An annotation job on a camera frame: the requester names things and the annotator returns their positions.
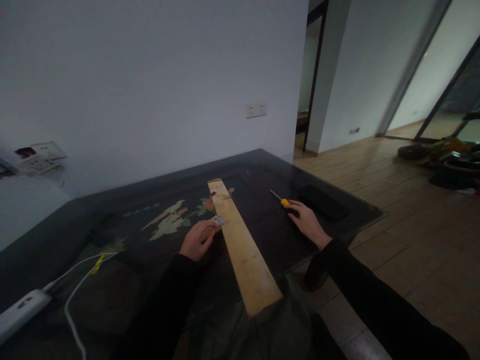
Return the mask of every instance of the doorway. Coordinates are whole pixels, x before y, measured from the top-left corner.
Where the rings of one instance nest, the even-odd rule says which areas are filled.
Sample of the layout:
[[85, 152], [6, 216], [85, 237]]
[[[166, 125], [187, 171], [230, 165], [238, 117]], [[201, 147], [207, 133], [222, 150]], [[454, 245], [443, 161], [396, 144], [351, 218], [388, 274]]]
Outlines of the doorway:
[[434, 143], [445, 137], [480, 142], [480, 37], [428, 117], [389, 129], [386, 135]]
[[305, 151], [309, 133], [310, 115], [315, 93], [317, 72], [320, 61], [320, 51], [325, 29], [328, 0], [320, 4], [311, 0], [310, 8], [313, 8], [307, 17], [305, 32], [305, 47], [303, 49], [303, 66], [301, 70], [300, 96], [295, 128], [295, 151]]

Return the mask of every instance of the wall outlet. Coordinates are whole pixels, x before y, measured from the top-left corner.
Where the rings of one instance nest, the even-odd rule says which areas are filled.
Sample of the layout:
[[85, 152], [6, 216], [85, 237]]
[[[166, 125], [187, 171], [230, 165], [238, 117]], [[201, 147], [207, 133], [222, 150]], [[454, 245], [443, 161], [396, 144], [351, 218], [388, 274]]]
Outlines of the wall outlet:
[[245, 108], [245, 117], [247, 119], [256, 118], [259, 116], [267, 115], [268, 106], [266, 102], [261, 102], [255, 105], [247, 105]]
[[267, 109], [266, 102], [262, 102], [258, 104], [258, 116], [267, 115], [267, 112], [268, 112], [268, 109]]
[[67, 154], [64, 153], [63, 150], [53, 141], [34, 144], [31, 148], [35, 150], [38, 155], [49, 160], [57, 160], [67, 157]]
[[24, 173], [43, 174], [59, 165], [46, 157], [35, 154], [19, 162], [16, 166]]
[[253, 118], [253, 117], [256, 116], [256, 115], [254, 115], [254, 108], [255, 108], [254, 105], [247, 105], [246, 106], [246, 118], [247, 119]]

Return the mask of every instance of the black sleeve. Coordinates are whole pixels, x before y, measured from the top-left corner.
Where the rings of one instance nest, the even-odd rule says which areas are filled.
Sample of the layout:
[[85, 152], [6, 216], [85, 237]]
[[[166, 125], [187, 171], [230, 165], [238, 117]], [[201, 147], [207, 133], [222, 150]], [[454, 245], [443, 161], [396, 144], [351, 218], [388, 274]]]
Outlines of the black sleeve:
[[393, 360], [469, 359], [460, 343], [433, 326], [408, 301], [379, 280], [340, 240], [332, 240], [320, 253], [320, 259]]
[[110, 359], [171, 359], [190, 310], [198, 265], [175, 255]]

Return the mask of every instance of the screwdriver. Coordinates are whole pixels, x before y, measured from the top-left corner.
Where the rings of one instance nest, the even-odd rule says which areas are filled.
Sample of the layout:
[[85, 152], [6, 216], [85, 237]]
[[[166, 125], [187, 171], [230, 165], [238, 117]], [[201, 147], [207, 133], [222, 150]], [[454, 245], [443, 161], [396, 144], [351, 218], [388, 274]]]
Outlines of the screwdriver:
[[282, 204], [283, 206], [288, 206], [290, 205], [290, 201], [288, 201], [287, 199], [282, 199], [280, 196], [278, 196], [276, 193], [274, 193], [272, 190], [270, 190], [270, 192], [275, 195], [275, 197], [280, 200], [280, 204]]

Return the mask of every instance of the wooden board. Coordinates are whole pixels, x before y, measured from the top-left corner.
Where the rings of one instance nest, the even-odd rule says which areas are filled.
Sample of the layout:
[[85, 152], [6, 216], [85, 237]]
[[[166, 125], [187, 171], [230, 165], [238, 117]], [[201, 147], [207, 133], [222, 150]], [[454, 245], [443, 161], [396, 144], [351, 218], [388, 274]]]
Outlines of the wooden board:
[[250, 318], [282, 298], [257, 244], [221, 179], [208, 182], [217, 215], [223, 216], [223, 237]]

